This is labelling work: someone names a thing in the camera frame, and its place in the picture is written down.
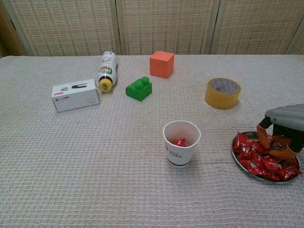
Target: white paper cup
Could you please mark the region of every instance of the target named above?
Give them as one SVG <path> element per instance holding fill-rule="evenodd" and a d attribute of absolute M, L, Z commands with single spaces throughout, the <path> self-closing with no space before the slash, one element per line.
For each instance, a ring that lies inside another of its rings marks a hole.
<path fill-rule="evenodd" d="M 168 162 L 176 168 L 186 167 L 200 140 L 200 130 L 193 123 L 184 120 L 172 121 L 163 128 Z M 175 140 L 186 139 L 186 147 L 172 144 Z"/>

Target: orange foam block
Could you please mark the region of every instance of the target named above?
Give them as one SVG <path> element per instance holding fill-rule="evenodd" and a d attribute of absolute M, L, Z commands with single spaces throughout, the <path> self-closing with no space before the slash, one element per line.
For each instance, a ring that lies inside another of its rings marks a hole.
<path fill-rule="evenodd" d="M 173 72 L 174 54 L 156 51 L 150 56 L 150 75 L 168 78 Z"/>

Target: plastic bottle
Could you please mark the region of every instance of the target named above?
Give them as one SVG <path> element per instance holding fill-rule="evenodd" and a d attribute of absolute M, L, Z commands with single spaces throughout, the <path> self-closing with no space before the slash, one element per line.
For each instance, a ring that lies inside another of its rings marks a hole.
<path fill-rule="evenodd" d="M 103 92 L 109 92 L 112 89 L 116 82 L 116 55 L 114 52 L 104 52 L 97 78 L 99 88 Z"/>

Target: green lego brick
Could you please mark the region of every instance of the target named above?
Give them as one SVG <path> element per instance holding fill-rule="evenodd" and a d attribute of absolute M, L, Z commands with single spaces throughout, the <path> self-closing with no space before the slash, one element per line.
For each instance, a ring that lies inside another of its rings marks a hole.
<path fill-rule="evenodd" d="M 142 101 L 150 93 L 152 93 L 152 83 L 148 77 L 137 79 L 131 85 L 126 87 L 125 93 L 129 97 L 132 97 L 138 101 Z"/>

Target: roll of tape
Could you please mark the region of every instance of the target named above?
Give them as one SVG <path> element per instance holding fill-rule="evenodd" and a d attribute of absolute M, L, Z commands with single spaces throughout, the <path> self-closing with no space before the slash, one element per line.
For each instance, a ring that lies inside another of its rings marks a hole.
<path fill-rule="evenodd" d="M 227 78 L 214 78 L 207 84 L 205 101 L 218 109 L 233 108 L 238 100 L 241 87 Z"/>

